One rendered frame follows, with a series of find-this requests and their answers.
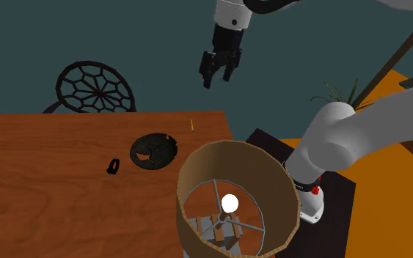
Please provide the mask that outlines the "dark wooden beam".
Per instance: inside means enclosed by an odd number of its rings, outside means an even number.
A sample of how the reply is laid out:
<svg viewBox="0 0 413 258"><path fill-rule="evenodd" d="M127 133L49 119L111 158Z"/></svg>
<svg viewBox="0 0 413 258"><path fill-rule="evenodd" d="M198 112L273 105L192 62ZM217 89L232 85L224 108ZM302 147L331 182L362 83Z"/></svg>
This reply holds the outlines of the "dark wooden beam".
<svg viewBox="0 0 413 258"><path fill-rule="evenodd" d="M375 89L386 74L404 57L413 46L413 32L406 38L398 50L391 56L386 64L377 72L368 85L359 93L356 100L352 103L354 108L358 108L362 101Z"/></svg>

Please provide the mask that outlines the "dark web-back chair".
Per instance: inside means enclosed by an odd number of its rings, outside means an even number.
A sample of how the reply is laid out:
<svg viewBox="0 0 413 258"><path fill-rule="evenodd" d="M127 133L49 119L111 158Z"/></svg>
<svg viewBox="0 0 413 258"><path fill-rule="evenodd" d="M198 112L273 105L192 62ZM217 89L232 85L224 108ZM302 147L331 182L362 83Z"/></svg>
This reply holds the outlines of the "dark web-back chair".
<svg viewBox="0 0 413 258"><path fill-rule="evenodd" d="M77 61L58 76L57 101L43 112L60 106L77 113L135 112L134 94L122 75L102 62Z"/></svg>

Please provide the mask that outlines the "black round dish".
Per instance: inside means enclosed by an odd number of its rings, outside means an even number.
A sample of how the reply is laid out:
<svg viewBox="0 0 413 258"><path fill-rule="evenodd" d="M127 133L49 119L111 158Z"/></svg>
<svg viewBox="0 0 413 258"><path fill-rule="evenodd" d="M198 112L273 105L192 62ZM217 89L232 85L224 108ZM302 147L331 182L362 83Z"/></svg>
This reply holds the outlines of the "black round dish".
<svg viewBox="0 0 413 258"><path fill-rule="evenodd" d="M165 133L139 137L130 149L130 158L140 168L157 170L168 166L178 153L177 141Z"/></svg>

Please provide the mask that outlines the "brown shade table lamp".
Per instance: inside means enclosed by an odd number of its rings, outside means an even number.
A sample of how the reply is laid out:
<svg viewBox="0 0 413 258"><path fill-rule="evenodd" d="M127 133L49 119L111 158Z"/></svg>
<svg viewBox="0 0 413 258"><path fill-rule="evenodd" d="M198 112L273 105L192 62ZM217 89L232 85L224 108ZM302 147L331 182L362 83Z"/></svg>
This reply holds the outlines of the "brown shade table lamp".
<svg viewBox="0 0 413 258"><path fill-rule="evenodd" d="M225 181L243 188L255 201L263 223L260 250L235 255L208 242L186 216L183 203L203 183ZM244 141L202 145L181 166L177 186L176 226L189 258L269 258L287 248L300 222L300 200L281 162Z"/></svg>

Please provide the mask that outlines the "green potted plant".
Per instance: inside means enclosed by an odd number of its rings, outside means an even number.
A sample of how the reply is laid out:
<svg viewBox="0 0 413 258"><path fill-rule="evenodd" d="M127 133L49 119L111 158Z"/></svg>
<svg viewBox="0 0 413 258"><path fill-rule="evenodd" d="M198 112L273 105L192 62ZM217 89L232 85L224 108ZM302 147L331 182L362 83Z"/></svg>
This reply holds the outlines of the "green potted plant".
<svg viewBox="0 0 413 258"><path fill-rule="evenodd" d="M354 101L353 97L357 90L358 81L359 79L357 78L351 88L351 91L348 93L347 97L343 97L343 91L341 89L339 89L335 85L330 86L324 81L323 84L329 90L329 95L327 97L323 95L312 96L310 98L310 102L312 102L314 99L322 99L326 101L327 103L341 102L341 103L347 103L348 105L352 106L352 103Z"/></svg>

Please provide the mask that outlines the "dark robot stand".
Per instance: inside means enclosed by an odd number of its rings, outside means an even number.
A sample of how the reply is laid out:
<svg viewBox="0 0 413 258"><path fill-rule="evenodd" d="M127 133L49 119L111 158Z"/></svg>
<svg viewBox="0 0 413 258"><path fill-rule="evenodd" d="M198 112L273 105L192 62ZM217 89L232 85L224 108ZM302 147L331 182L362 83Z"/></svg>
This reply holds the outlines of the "dark robot stand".
<svg viewBox="0 0 413 258"><path fill-rule="evenodd" d="M300 221L287 248L276 258L345 258L356 184L336 173L321 175L324 212L319 222Z"/></svg>

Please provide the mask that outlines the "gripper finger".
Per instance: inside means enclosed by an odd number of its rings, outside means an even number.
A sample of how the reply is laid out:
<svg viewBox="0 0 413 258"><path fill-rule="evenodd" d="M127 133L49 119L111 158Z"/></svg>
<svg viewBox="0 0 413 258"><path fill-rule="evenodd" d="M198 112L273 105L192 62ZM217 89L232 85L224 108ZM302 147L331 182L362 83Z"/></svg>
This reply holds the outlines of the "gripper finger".
<svg viewBox="0 0 413 258"><path fill-rule="evenodd" d="M233 74L234 69L236 69L238 66L239 64L236 64L236 63L226 64L222 79L228 82L231 78L231 75Z"/></svg>
<svg viewBox="0 0 413 258"><path fill-rule="evenodd" d="M206 89L211 88L212 78L219 69L219 60L217 53L204 51L200 63L199 73L202 75L203 86Z"/></svg>

